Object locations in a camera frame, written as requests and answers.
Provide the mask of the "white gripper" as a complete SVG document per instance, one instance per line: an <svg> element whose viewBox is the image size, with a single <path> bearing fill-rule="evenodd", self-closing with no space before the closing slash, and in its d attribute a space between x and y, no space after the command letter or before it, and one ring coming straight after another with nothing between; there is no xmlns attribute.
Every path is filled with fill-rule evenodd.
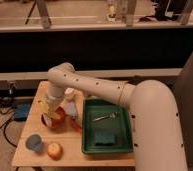
<svg viewBox="0 0 193 171"><path fill-rule="evenodd" d="M64 96L64 91L59 87L48 87L46 90L45 101L52 109L57 108Z"/></svg>

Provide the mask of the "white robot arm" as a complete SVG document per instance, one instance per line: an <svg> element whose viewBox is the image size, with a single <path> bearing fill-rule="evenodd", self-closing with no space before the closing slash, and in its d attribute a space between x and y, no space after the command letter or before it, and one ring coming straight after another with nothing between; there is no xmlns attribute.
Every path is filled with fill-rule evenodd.
<svg viewBox="0 0 193 171"><path fill-rule="evenodd" d="M176 100L164 83L132 85L82 76L70 63L50 68L47 79L47 114L58 108L67 88L100 97L129 113L136 171L188 171Z"/></svg>

